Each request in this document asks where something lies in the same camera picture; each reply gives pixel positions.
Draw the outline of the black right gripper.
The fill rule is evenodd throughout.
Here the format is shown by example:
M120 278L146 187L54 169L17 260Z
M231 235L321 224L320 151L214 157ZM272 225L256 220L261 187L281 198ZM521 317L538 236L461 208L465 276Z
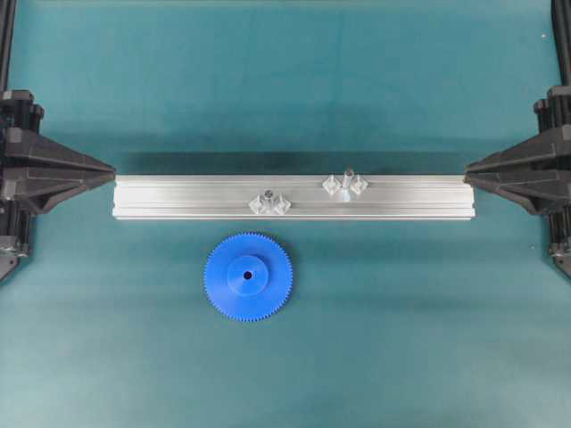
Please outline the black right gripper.
M534 104L540 134L466 167L465 182L520 205L531 215L547 215L552 258L570 255L570 202L566 202L566 131L570 86L553 86Z

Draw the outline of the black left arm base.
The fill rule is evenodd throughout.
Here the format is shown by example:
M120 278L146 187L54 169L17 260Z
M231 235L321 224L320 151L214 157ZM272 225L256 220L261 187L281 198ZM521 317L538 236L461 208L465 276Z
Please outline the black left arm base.
M29 255L29 246L24 243L1 243L1 280L5 280L20 264L20 259Z

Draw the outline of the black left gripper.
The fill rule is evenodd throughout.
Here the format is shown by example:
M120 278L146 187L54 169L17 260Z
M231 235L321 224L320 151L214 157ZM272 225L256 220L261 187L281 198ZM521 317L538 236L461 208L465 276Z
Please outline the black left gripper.
M2 256L28 257L33 214L115 179L113 166L36 133L42 118L30 91L1 93ZM21 166L85 171L8 171Z

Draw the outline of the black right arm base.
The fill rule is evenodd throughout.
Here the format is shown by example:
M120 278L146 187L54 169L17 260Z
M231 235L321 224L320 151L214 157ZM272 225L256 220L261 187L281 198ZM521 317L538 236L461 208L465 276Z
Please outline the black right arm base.
M570 280L570 245L568 243L552 243L549 247L549 254L554 266L567 280Z

